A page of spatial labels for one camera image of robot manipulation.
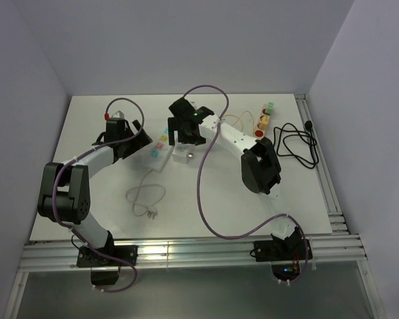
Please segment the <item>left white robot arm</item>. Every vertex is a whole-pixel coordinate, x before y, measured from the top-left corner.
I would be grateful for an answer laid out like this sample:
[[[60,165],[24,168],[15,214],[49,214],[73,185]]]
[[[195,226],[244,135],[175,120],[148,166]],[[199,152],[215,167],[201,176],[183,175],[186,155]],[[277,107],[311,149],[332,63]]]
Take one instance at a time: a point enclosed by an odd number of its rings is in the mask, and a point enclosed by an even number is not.
[[[92,257],[100,265],[113,263],[116,257],[113,236],[90,212],[90,179],[151,143],[151,137],[138,120],[107,119],[105,131],[84,154],[45,165],[38,214],[68,229],[92,248]]]

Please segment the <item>white multicolour power strip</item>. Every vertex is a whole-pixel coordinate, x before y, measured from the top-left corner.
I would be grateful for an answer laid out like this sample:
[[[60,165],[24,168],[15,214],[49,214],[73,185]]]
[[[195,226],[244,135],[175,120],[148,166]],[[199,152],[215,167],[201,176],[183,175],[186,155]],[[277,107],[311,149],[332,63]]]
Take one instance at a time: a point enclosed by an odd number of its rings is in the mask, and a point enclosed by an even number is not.
[[[160,173],[166,165],[174,147],[169,144],[168,128],[165,127],[160,137],[154,142],[154,145],[146,152],[144,165]]]

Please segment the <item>white cube socket adapter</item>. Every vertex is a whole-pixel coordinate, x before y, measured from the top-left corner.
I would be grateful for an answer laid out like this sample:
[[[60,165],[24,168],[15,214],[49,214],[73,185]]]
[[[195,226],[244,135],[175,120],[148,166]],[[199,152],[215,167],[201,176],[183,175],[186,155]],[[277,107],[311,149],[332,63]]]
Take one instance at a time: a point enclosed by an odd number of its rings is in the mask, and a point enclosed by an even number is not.
[[[176,144],[172,152],[172,159],[177,163],[188,163],[193,158],[194,151],[194,145]]]

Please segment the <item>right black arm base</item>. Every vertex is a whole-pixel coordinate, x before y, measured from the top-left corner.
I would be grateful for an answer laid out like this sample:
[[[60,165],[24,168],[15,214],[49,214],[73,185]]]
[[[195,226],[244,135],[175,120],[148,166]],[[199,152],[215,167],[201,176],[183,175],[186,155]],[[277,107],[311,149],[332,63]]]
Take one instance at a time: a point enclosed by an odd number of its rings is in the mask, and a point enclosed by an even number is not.
[[[276,281],[289,286],[299,279],[307,263],[312,261],[313,252],[310,241],[296,226],[285,239],[271,235],[271,240],[254,241],[249,256],[257,263],[270,263]]]

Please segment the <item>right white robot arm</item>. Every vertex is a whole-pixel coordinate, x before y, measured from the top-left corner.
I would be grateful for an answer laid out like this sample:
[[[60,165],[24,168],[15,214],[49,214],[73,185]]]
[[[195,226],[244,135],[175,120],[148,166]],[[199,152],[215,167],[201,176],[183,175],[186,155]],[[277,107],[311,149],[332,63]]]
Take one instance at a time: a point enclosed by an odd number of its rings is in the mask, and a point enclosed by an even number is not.
[[[210,233],[220,239],[238,240],[246,238],[267,224],[278,219],[287,219],[288,225],[282,233],[272,234],[278,238],[275,242],[275,253],[282,259],[289,259],[297,252],[298,246],[294,232],[300,234],[300,240],[306,241],[305,232],[299,222],[287,213],[278,213],[242,235],[222,235],[215,231],[207,222],[201,203],[201,175],[205,160],[215,144],[229,151],[241,164],[241,180],[246,188],[254,194],[269,196],[271,190],[281,182],[281,165],[277,158],[273,142],[269,138],[257,139],[247,136],[223,121],[223,116],[217,116],[205,106],[195,109],[190,102],[182,97],[169,106],[172,116],[168,118],[169,143],[176,141],[181,144],[210,144],[205,151],[196,178],[196,201],[199,215]]]

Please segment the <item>green usb charger plug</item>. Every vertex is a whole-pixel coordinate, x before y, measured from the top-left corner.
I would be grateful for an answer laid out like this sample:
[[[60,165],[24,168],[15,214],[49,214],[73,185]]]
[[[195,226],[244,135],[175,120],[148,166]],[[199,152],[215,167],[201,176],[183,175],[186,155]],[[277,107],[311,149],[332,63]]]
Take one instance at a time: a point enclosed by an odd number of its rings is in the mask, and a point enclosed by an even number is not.
[[[269,102],[269,103],[267,104],[266,109],[265,109],[265,113],[266,113],[267,115],[271,115],[272,112],[273,112],[273,110],[274,110],[274,107],[275,107],[275,104],[274,104],[273,102]]]

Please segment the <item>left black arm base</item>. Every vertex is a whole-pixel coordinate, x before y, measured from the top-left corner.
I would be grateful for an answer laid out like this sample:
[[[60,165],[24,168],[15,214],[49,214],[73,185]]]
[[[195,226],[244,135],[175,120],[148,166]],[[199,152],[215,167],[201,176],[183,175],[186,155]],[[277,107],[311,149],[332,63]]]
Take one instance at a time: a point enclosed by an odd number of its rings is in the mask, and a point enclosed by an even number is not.
[[[110,232],[102,248],[91,249],[87,244],[77,246],[74,235],[70,242],[78,251],[76,267],[91,268],[90,282],[95,288],[108,289],[117,283],[123,266],[136,266],[138,245],[115,245]]]

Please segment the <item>yellow usb charger plug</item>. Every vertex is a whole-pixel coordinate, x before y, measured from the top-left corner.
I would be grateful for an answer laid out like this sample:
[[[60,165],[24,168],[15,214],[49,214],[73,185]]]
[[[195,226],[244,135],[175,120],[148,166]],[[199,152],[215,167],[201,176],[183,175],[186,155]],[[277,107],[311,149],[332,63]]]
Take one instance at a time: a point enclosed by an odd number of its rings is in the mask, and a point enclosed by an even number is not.
[[[260,117],[260,128],[262,130],[266,130],[270,121],[270,116],[269,115],[263,115]]]

